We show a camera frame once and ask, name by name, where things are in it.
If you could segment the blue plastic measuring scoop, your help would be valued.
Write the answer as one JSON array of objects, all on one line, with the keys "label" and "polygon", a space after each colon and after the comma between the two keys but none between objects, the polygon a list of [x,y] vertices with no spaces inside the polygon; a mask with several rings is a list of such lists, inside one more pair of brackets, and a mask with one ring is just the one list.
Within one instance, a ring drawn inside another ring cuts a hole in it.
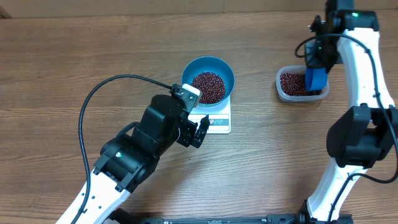
[{"label": "blue plastic measuring scoop", "polygon": [[322,90],[328,81],[326,68],[306,68],[305,87],[308,91]]}]

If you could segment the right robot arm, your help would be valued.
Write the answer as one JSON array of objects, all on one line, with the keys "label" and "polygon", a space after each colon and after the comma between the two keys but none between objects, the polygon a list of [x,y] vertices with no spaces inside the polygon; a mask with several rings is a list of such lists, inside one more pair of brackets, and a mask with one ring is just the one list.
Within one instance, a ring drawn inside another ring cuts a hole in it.
[{"label": "right robot arm", "polygon": [[374,11],[353,1],[327,1],[325,16],[310,25],[313,37],[305,52],[305,86],[321,90],[336,64],[343,64],[349,92],[347,112],[329,129],[330,157],[321,181],[304,202],[297,223],[351,223],[340,208],[353,185],[397,147],[397,108],[390,96],[379,57],[379,23]]}]

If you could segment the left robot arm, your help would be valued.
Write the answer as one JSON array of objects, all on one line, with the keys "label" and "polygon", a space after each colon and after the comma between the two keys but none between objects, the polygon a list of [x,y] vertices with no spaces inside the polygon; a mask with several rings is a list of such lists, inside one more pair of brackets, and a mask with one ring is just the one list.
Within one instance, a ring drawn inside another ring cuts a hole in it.
[{"label": "left robot arm", "polygon": [[90,174],[90,189],[81,192],[59,223],[104,223],[157,167],[175,142],[201,146],[210,121],[188,120],[201,96],[194,93],[155,95],[140,122],[122,129],[101,149]]}]

